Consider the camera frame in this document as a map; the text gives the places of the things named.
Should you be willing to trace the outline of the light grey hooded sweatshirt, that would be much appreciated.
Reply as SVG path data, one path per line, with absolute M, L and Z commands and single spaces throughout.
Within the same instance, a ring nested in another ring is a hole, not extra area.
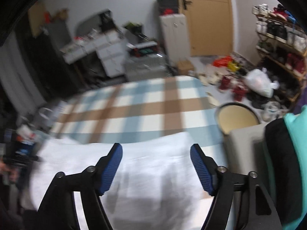
M 190 158 L 194 140 L 186 132 L 124 143 L 123 157 L 102 205 L 114 229 L 201 229 L 212 197 L 203 190 Z M 75 174 L 108 154 L 111 144 L 81 144 L 50 138 L 30 176 L 35 208 L 54 175 Z

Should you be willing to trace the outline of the round yellow stool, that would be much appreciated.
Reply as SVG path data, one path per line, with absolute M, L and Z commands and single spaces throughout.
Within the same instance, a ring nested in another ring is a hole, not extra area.
M 229 135 L 232 130 L 261 124 L 259 117 L 250 107 L 238 102 L 220 106 L 215 112 L 215 118 L 223 135 Z

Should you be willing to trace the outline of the plaid bed sheet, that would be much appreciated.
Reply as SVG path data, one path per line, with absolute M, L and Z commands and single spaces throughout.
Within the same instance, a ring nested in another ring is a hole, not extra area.
M 204 86 L 190 76 L 129 82 L 74 96 L 50 135 L 82 144 L 113 144 L 179 132 L 189 133 L 201 147 L 223 141 Z

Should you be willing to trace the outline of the white plastic bag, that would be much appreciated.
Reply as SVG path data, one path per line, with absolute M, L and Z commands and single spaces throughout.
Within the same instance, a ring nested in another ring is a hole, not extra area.
M 269 79 L 266 68 L 253 69 L 248 72 L 243 78 L 243 82 L 250 90 L 266 98 L 271 98 L 274 91 L 280 87 L 278 81 Z

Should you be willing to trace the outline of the black wardrobe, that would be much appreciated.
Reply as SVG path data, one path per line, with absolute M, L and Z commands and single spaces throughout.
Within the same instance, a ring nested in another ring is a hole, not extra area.
M 60 52 L 70 41 L 63 20 L 46 21 L 50 14 L 43 2 L 36 2 L 20 18 L 15 33 L 23 60 L 42 96 L 48 100 L 78 92 L 80 84 L 74 68 Z

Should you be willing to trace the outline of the white drawer desk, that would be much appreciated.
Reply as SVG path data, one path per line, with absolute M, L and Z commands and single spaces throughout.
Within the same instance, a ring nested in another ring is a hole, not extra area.
M 121 32 L 111 30 L 94 39 L 82 40 L 80 44 L 71 43 L 61 51 L 67 64 L 73 64 L 95 53 L 106 75 L 113 78 L 124 74 L 123 65 L 128 56 L 126 44 L 127 40 Z

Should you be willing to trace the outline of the silver suitcase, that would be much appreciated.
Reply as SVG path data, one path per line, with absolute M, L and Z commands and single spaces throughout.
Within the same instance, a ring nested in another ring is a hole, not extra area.
M 168 63 L 165 55 L 154 53 L 143 57 L 129 57 L 124 65 L 128 81 L 150 80 L 167 76 Z

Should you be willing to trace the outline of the wooden shoe rack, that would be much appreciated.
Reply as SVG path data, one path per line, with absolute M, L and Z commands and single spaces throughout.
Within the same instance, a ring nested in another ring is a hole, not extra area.
M 256 50 L 271 80 L 279 82 L 275 92 L 288 106 L 298 102 L 306 87 L 306 33 L 281 4 L 252 7 L 259 41 Z

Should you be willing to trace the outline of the cardboard box on wardrobe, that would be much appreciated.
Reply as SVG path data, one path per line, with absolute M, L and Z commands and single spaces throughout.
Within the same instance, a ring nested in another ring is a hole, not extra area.
M 66 8 L 57 11 L 53 15 L 53 20 L 62 20 L 62 21 L 67 20 L 68 19 L 68 12 L 69 12 L 69 10 L 66 9 Z

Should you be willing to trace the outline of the white tall cabinet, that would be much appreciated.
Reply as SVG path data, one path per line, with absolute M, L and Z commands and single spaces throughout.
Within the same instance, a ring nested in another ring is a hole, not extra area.
M 160 16 L 159 19 L 167 56 L 174 67 L 179 61 L 191 56 L 186 17 L 184 14 L 170 14 Z

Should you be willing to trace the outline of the wooden door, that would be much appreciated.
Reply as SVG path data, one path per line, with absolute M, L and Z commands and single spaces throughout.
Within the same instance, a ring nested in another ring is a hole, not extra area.
M 192 56 L 225 56 L 233 51 L 231 0 L 180 0 Z

